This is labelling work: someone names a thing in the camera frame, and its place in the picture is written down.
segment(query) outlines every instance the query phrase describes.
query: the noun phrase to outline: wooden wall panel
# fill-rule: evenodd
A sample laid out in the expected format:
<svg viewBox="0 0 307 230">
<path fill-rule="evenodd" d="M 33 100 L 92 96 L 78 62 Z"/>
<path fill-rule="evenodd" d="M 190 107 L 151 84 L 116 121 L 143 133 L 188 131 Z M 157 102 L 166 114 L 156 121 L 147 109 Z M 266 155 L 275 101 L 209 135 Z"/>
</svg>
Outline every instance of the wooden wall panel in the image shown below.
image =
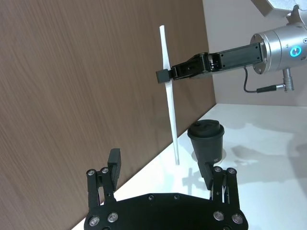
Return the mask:
<svg viewBox="0 0 307 230">
<path fill-rule="evenodd" d="M 172 64 L 208 51 L 201 0 L 0 1 L 1 229 L 73 227 L 111 148 L 121 185 L 171 142 L 161 24 Z M 215 104 L 211 78 L 174 91 L 179 133 Z"/>
</svg>

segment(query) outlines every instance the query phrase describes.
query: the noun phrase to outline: black bracket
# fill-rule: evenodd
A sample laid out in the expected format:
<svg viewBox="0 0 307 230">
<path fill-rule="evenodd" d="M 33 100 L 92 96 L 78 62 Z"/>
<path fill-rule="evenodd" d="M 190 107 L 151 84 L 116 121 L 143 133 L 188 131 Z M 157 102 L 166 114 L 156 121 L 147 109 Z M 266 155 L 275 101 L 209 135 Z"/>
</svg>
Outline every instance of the black bracket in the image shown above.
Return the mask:
<svg viewBox="0 0 307 230">
<path fill-rule="evenodd" d="M 208 53 L 194 55 L 181 64 L 175 65 L 170 71 L 163 69 L 156 72 L 158 83 L 168 82 L 171 79 L 192 78 L 197 75 L 211 72 Z"/>
<path fill-rule="evenodd" d="M 116 201 L 120 151 L 112 149 L 108 167 L 87 171 L 89 212 L 85 230 L 247 230 L 240 210 L 236 170 L 207 167 L 212 183 L 210 199 L 178 193 L 146 194 Z M 100 205 L 99 187 L 105 202 Z"/>
<path fill-rule="evenodd" d="M 107 164 L 108 167 L 104 167 L 100 171 L 90 169 L 86 172 L 89 210 L 99 207 L 102 202 L 98 192 L 100 187 L 104 189 L 105 204 L 116 202 L 114 191 L 121 167 L 120 149 L 110 151 Z"/>
</svg>

